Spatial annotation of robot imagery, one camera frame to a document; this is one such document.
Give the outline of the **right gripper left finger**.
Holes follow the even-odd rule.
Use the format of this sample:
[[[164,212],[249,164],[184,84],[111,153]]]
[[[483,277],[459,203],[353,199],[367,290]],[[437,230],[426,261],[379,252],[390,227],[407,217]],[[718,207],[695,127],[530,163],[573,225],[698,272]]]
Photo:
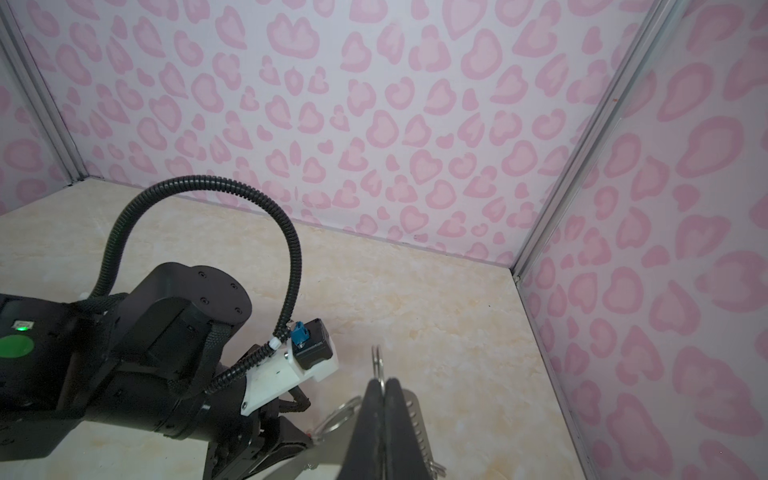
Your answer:
[[[337,480],[384,478],[383,392],[378,380],[368,383]]]

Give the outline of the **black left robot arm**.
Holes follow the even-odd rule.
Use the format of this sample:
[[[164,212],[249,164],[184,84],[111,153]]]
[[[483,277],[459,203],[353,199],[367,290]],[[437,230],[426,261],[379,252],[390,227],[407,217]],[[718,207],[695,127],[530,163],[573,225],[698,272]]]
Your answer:
[[[207,390],[251,312],[230,275],[179,263],[114,298],[3,295],[2,460],[47,457],[85,421],[204,441],[208,479],[246,479],[308,450],[278,395],[249,412],[244,380]]]

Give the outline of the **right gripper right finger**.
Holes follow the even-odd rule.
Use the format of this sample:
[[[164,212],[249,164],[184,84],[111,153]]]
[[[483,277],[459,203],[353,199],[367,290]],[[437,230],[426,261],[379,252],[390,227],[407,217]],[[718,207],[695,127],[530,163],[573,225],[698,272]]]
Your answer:
[[[417,397],[390,378],[384,393],[384,478],[429,480],[427,440]]]

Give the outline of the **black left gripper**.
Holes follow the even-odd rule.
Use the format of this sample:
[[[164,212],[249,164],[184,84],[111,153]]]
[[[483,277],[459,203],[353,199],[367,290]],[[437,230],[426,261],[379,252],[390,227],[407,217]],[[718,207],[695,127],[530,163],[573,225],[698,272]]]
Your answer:
[[[300,387],[291,398],[268,402],[247,417],[231,417],[208,443],[205,479],[249,479],[313,446],[311,436],[285,415],[301,413],[311,401]]]

